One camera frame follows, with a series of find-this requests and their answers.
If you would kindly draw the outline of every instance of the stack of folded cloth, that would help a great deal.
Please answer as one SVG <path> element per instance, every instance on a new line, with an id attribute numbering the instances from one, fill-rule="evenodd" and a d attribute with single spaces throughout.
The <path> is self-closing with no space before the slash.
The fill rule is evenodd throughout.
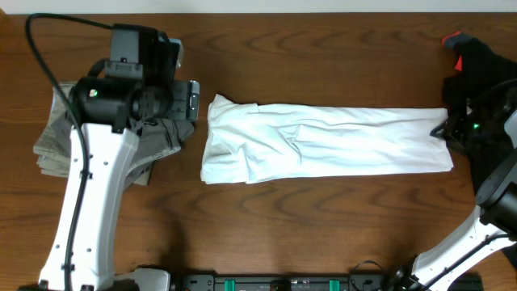
<path id="1" fill-rule="evenodd" d="M 63 82 L 61 89 L 68 95 L 74 85 L 75 82 Z M 47 126 L 33 147 L 34 154 L 39 155 L 37 164 L 42 174 L 68 177 L 72 123 L 65 117 L 65 112 L 65 106 L 54 90 Z M 145 124 L 124 187 L 131 183 L 147 185 L 153 161 L 177 153 L 181 150 L 180 142 L 193 132 L 190 121 L 158 119 L 156 124 Z"/>

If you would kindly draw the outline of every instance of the brown wood surface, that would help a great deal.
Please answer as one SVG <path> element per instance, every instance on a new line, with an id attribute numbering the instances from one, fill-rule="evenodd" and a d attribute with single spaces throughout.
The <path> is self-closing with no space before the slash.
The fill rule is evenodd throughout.
<path id="1" fill-rule="evenodd" d="M 125 194 L 118 272 L 138 264 L 219 273 L 340 273 L 374 259 L 397 266 L 433 247 L 473 210 L 469 162 L 451 172 L 200 181 L 207 109 L 217 92 L 238 103 L 436 108 L 454 74 L 443 35 L 462 30 L 517 60 L 513 14 L 89 15 L 180 38 L 179 78 L 202 84 L 200 119 L 182 151 L 158 162 L 148 187 Z M 0 19 L 0 289 L 35 282 L 57 229 L 65 179 L 42 175 L 32 146 L 52 89 L 29 53 L 23 16 Z M 41 20 L 37 44 L 55 75 L 77 80 L 109 54 L 109 34 Z M 487 290 L 517 289 L 501 253 L 475 267 Z"/>

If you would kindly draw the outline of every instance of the folded white cloth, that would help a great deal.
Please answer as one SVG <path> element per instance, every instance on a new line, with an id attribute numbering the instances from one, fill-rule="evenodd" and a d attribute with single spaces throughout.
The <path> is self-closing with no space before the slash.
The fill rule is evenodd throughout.
<path id="1" fill-rule="evenodd" d="M 429 132 L 447 110 L 235 104 L 208 108 L 201 179 L 272 179 L 450 171 L 451 156 Z"/>

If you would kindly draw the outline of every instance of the black cloth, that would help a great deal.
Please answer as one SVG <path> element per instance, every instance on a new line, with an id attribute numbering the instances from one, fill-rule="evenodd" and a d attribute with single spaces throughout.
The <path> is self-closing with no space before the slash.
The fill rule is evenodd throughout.
<path id="1" fill-rule="evenodd" d="M 449 106 L 449 116 L 460 114 L 469 120 L 464 126 L 480 126 L 464 129 L 463 140 L 477 192 L 514 149 L 504 131 L 504 121 L 517 104 L 517 63 L 495 54 L 488 45 L 465 34 L 452 37 L 445 45 L 462 61 L 461 71 L 443 81 L 443 101 Z M 467 107 L 472 109 L 469 115 Z M 517 269 L 517 246 L 503 252 Z"/>

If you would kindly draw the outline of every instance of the white cloth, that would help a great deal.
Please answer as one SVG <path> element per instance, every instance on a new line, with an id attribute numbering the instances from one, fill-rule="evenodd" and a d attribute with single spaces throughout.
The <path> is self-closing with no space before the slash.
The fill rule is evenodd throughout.
<path id="1" fill-rule="evenodd" d="M 201 179 L 257 183 L 280 178 L 450 171 L 445 141 L 430 131 L 447 110 L 235 104 L 208 108 Z"/>

